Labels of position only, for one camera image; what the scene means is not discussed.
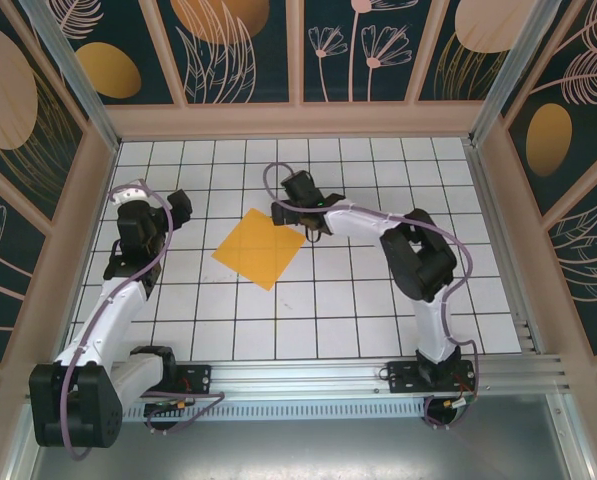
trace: purple cable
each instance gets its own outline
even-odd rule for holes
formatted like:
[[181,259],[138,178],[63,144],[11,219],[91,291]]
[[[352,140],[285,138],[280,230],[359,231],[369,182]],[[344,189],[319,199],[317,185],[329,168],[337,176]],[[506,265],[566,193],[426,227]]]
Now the purple cable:
[[[443,237],[447,238],[448,240],[452,241],[454,244],[456,244],[456,246],[465,254],[465,258],[467,260],[467,269],[465,271],[465,276],[460,279],[455,285],[449,287],[443,297],[442,297],[442,303],[441,303],[441,309],[440,309],[440,314],[441,314],[441,318],[442,318],[442,328],[445,332],[445,336],[449,339],[449,341],[451,343],[453,343],[454,345],[457,346],[468,346],[471,345],[471,347],[474,349],[474,376],[475,376],[475,384],[474,384],[474,397],[477,398],[478,395],[478,386],[479,386],[479,378],[480,378],[480,364],[479,364],[479,360],[478,360],[478,347],[476,345],[476,342],[474,340],[465,340],[464,342],[458,341],[455,338],[453,338],[453,336],[451,335],[451,331],[449,330],[449,324],[447,322],[447,299],[449,298],[449,296],[451,294],[453,294],[457,289],[459,289],[460,287],[462,287],[464,284],[467,283],[467,280],[469,280],[469,278],[471,277],[473,270],[474,270],[474,261],[473,258],[471,256],[471,253],[469,253],[469,250],[467,249],[467,246],[462,243],[460,240],[458,240],[454,235],[452,235],[449,232],[446,232],[445,230],[438,228],[435,225],[430,225],[428,223],[425,222],[420,222],[418,220],[412,220],[410,218],[404,217],[402,215],[392,215],[390,213],[383,213],[383,212],[376,212],[375,210],[371,210],[369,208],[364,208],[364,207],[358,207],[354,204],[351,205],[340,205],[340,206],[331,206],[331,207],[319,207],[319,208],[300,208],[300,207],[294,207],[293,205],[290,205],[286,202],[283,202],[282,200],[280,200],[273,192],[273,190],[269,187],[269,181],[267,180],[267,175],[269,173],[269,170],[271,170],[272,168],[276,168],[276,171],[278,170],[278,167],[284,167],[287,170],[289,170],[292,174],[294,173],[293,169],[287,164],[287,163],[283,163],[283,162],[276,162],[276,163],[270,163],[269,165],[267,165],[265,167],[265,170],[263,171],[262,174],[262,181],[265,185],[265,190],[267,191],[267,194],[271,197],[271,199],[278,203],[279,205],[281,205],[282,207],[286,208],[287,210],[290,210],[292,212],[296,212],[296,213],[328,213],[328,212],[338,212],[338,211],[350,211],[350,210],[355,210],[356,212],[361,212],[361,213],[366,213],[368,215],[371,215],[373,217],[376,217],[380,220],[396,220],[398,222],[401,223],[405,223],[408,225],[413,225],[415,227],[420,227],[420,228],[425,228],[429,231],[438,233],[440,235],[442,235]],[[436,427],[436,426],[444,426],[445,428],[449,428],[448,425],[442,425],[440,422],[434,420],[433,418],[429,417],[428,414],[428,410],[429,410],[429,404],[431,403],[431,401],[434,399],[433,395],[431,397],[427,397],[425,399],[425,406],[424,406],[424,420],[427,423],[427,425],[430,425],[432,427]],[[453,425],[457,425],[458,423],[462,422],[466,416],[467,411],[469,410],[469,408],[467,408],[465,410],[465,412],[460,416],[460,418],[456,421],[453,422]]]
[[151,419],[154,418],[154,415],[157,415],[157,414],[165,411],[165,409],[154,410],[153,412],[151,412],[149,414],[149,416],[147,417],[147,426],[151,430],[152,434],[158,433],[159,435],[163,435],[163,436],[183,431],[185,428],[189,427],[192,423],[194,423],[196,420],[198,420],[198,418],[202,417],[205,413],[207,413],[209,410],[214,408],[216,405],[218,405],[220,402],[222,402],[225,399],[225,394],[223,392],[220,392],[220,393],[196,393],[196,394],[145,392],[142,396],[143,397],[166,397],[166,398],[173,398],[173,399],[180,399],[180,400],[186,400],[188,398],[194,398],[194,399],[196,399],[196,398],[198,398],[198,399],[215,398],[216,399],[213,402],[211,402],[209,405],[207,405],[206,407],[201,408],[200,411],[198,413],[196,413],[193,417],[191,417],[189,420],[185,420],[184,422],[179,422],[167,430],[157,430],[151,424]]
[[164,244],[162,250],[156,256],[156,258],[154,258],[149,263],[149,265],[144,267],[142,270],[136,272],[134,275],[127,278],[127,280],[125,280],[120,285],[118,285],[109,294],[109,296],[105,299],[105,301],[102,303],[102,305],[100,305],[98,310],[96,310],[96,312],[94,313],[94,316],[91,319],[91,322],[89,322],[89,326],[87,327],[87,329],[85,330],[85,333],[83,333],[82,338],[80,339],[80,343],[78,344],[78,347],[76,348],[76,352],[74,353],[74,356],[72,357],[71,362],[69,363],[69,367],[67,367],[67,372],[65,373],[65,379],[63,380],[62,387],[60,389],[60,432],[62,433],[62,441],[65,445],[65,448],[69,452],[69,455],[71,456],[71,458],[75,461],[84,460],[87,457],[87,455],[89,455],[89,453],[91,452],[91,447],[89,447],[83,453],[78,454],[76,452],[76,450],[74,450],[74,447],[71,444],[71,437],[69,436],[69,426],[68,426],[68,421],[67,421],[67,397],[69,395],[69,384],[71,383],[71,377],[73,376],[74,370],[76,369],[76,363],[78,363],[78,359],[80,358],[80,356],[82,355],[82,353],[84,351],[83,347],[87,343],[87,340],[89,340],[89,336],[91,335],[91,332],[93,331],[94,327],[98,323],[98,320],[100,320],[100,317],[102,316],[103,312],[105,311],[105,308],[107,308],[107,305],[112,303],[114,298],[116,297],[116,295],[118,295],[118,293],[120,293],[127,285],[129,285],[131,282],[133,282],[135,280],[138,280],[145,273],[149,272],[149,270],[151,270],[153,267],[155,267],[158,264],[158,262],[160,262],[162,257],[165,256],[167,249],[169,248],[169,244],[171,243],[171,235],[174,231],[174,222],[173,222],[173,218],[171,216],[171,212],[169,211],[169,208],[167,206],[167,203],[162,199],[162,197],[160,195],[158,195],[156,192],[152,191],[147,186],[147,184],[145,183],[145,181],[143,179],[140,179],[139,182],[140,182],[140,185],[120,185],[116,188],[113,188],[109,192],[109,199],[113,200],[114,193],[119,192],[121,190],[128,189],[128,188],[135,188],[138,190],[142,190],[143,192],[145,192],[147,194],[147,196],[153,196],[158,201],[158,203],[160,203],[162,205],[163,210],[165,211],[165,215],[167,216],[167,227],[168,227],[167,237],[165,238],[165,244]]

